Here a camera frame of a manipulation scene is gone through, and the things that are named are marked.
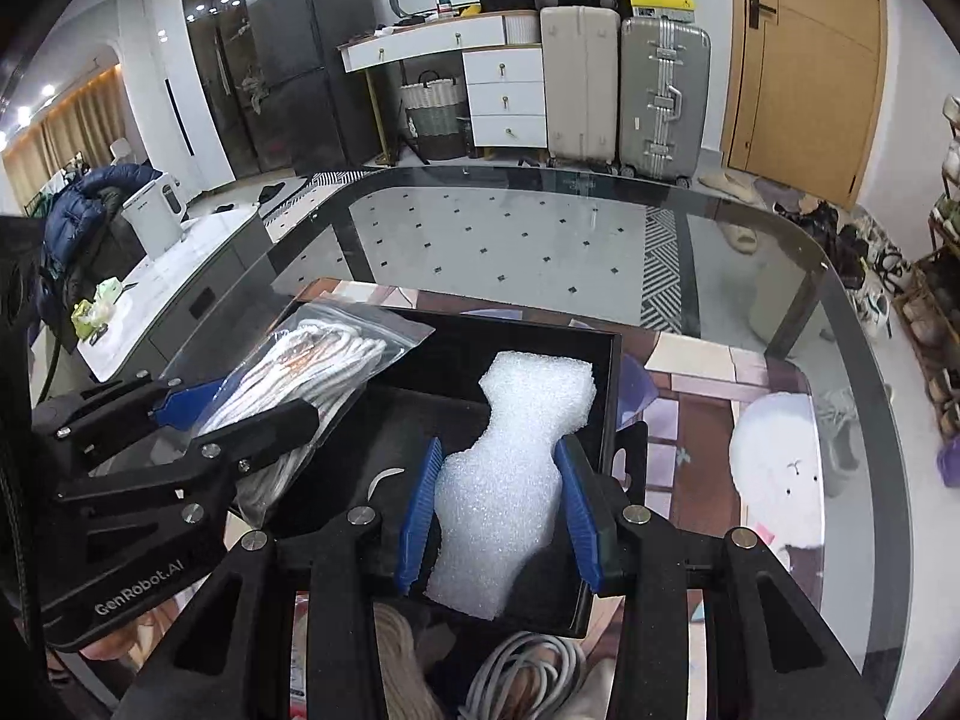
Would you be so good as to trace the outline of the white foam sheet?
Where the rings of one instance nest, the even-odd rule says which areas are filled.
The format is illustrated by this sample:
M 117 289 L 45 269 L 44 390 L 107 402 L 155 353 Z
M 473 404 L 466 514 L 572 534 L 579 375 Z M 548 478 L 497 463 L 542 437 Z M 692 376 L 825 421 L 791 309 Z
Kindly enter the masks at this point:
M 441 543 L 425 595 L 493 621 L 526 564 L 553 538 L 562 497 L 553 449 L 586 426 L 597 388 L 589 362 L 521 351 L 494 356 L 478 385 L 488 424 L 439 470 Z

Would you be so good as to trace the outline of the grey marble side table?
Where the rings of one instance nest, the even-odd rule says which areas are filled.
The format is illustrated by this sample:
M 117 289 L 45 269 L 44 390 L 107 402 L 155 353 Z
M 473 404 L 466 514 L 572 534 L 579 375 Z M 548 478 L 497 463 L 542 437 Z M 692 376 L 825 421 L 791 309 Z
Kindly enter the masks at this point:
M 270 247 L 250 206 L 185 223 L 180 241 L 124 278 L 106 328 L 76 346 L 93 379 L 163 372 L 206 312 Z

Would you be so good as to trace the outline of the blue puffer jacket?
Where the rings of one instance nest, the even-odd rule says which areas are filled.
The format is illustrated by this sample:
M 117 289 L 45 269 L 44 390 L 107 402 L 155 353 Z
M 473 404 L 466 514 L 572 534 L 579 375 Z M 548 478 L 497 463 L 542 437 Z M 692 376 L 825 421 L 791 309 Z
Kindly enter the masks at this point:
M 43 265 L 52 281 L 128 275 L 145 251 L 122 218 L 122 206 L 160 176 L 148 164 L 113 164 L 64 188 L 44 224 Z

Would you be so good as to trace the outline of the white electric kettle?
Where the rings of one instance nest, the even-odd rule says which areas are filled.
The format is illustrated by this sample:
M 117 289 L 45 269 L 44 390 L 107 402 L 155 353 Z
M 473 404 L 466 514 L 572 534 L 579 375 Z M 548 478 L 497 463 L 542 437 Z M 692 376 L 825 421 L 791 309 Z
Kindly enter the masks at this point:
M 122 206 L 122 216 L 145 255 L 156 260 L 184 235 L 187 205 L 181 197 L 181 183 L 169 172 L 163 172 L 133 193 Z

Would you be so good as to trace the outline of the black refrigerator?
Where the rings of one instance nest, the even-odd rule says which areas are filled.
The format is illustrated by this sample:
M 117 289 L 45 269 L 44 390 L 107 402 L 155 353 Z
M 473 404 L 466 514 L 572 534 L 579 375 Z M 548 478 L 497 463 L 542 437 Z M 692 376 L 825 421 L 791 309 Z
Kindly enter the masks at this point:
M 340 48 L 376 26 L 373 0 L 245 0 L 268 96 L 262 112 L 299 174 L 381 153 L 363 76 Z

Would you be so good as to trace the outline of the purple bag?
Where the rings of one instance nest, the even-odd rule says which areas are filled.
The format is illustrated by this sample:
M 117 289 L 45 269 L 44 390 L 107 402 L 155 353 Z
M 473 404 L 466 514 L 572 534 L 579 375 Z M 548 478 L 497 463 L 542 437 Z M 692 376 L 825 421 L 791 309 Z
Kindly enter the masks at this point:
M 946 488 L 960 488 L 960 436 L 947 440 L 937 454 L 935 466 Z

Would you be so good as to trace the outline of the woven laundry basket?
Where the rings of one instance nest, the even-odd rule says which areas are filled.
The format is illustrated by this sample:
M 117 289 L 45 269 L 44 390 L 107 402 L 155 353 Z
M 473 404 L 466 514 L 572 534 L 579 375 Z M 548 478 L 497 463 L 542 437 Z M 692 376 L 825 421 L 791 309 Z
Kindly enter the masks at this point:
M 446 161 L 466 156 L 467 91 L 460 76 L 425 70 L 415 83 L 400 88 L 407 127 L 422 160 Z

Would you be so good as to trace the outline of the wooden shoe rack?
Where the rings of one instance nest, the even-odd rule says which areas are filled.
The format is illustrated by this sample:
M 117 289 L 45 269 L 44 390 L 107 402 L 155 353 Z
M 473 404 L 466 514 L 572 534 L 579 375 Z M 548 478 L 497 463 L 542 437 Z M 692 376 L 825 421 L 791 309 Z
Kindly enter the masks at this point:
M 958 436 L 958 199 L 942 193 L 928 220 L 932 252 L 911 266 L 895 301 L 926 376 L 926 395 L 946 440 Z

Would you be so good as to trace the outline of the white drawer desk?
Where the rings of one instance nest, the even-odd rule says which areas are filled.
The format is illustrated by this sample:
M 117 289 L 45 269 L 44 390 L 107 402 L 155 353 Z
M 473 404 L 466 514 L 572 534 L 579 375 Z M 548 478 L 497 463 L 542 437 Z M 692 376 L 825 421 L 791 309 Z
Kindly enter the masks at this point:
M 393 26 L 340 48 L 348 73 L 459 55 L 467 91 L 467 151 L 547 151 L 540 20 L 534 10 L 495 11 Z

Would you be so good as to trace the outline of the silver aluminium suitcase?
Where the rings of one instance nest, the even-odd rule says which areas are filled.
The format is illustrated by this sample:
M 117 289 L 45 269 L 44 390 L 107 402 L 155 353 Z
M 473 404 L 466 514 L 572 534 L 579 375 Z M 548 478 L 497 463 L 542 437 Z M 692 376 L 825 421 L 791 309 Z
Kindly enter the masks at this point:
M 697 172 L 709 93 L 711 41 L 697 25 L 633 16 L 620 31 L 620 166 L 685 182 Z

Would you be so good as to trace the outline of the plastic water bottle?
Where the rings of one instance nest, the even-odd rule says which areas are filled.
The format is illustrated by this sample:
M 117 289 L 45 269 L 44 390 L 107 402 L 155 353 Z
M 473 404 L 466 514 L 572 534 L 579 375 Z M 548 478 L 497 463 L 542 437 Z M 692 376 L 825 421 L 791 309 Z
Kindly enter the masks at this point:
M 454 15 L 452 0 L 434 0 L 434 11 L 438 18 L 451 18 Z

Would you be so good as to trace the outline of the wooden door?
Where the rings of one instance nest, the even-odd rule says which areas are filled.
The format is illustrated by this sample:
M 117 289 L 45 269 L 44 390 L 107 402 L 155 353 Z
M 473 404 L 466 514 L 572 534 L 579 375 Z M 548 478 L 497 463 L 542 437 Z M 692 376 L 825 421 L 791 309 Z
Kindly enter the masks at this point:
M 885 0 L 732 0 L 724 162 L 851 208 L 885 59 Z

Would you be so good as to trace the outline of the beige suitcase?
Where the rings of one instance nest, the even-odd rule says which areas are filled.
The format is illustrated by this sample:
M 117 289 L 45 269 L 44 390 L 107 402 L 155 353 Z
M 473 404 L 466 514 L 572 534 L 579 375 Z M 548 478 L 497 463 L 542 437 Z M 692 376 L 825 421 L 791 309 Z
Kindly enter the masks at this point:
M 610 8 L 540 11 L 548 151 L 610 164 L 619 135 L 620 16 Z

